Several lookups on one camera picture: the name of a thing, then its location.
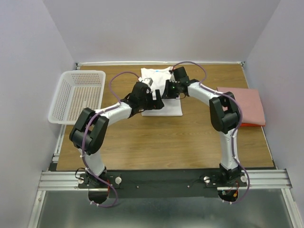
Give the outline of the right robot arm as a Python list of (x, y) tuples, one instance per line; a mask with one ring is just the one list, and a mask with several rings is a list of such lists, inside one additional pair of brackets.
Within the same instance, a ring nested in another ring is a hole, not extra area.
[(165, 82), (162, 99), (173, 99), (184, 94), (209, 106), (211, 125), (219, 132), (222, 151), (217, 181), (221, 184), (232, 183), (241, 175), (237, 133), (242, 122), (242, 111), (233, 93), (219, 92), (196, 79), (190, 80), (184, 67), (170, 69), (169, 73), (171, 78)]

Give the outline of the white t shirt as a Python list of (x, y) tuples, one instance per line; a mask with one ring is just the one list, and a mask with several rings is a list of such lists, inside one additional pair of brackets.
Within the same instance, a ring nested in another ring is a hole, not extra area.
[[(153, 98), (155, 97), (155, 90), (159, 89), (161, 95), (165, 88), (165, 82), (171, 79), (169, 72), (170, 67), (165, 69), (147, 69), (141, 68), (141, 78), (152, 78), (153, 84), (151, 90), (153, 92)], [(142, 116), (154, 116), (154, 117), (167, 117), (167, 116), (182, 116), (181, 102), (179, 99), (164, 99), (162, 100), (164, 107), (161, 110), (149, 110), (142, 112)]]

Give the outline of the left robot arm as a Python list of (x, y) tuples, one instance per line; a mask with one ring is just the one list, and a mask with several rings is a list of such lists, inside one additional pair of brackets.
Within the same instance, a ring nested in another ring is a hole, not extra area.
[(108, 126), (134, 115), (160, 110), (164, 107), (159, 89), (154, 92), (145, 82), (136, 82), (132, 91), (119, 102), (101, 110), (85, 108), (77, 119), (69, 139), (80, 151), (86, 172), (99, 183), (108, 184), (106, 167), (101, 159), (100, 149)]

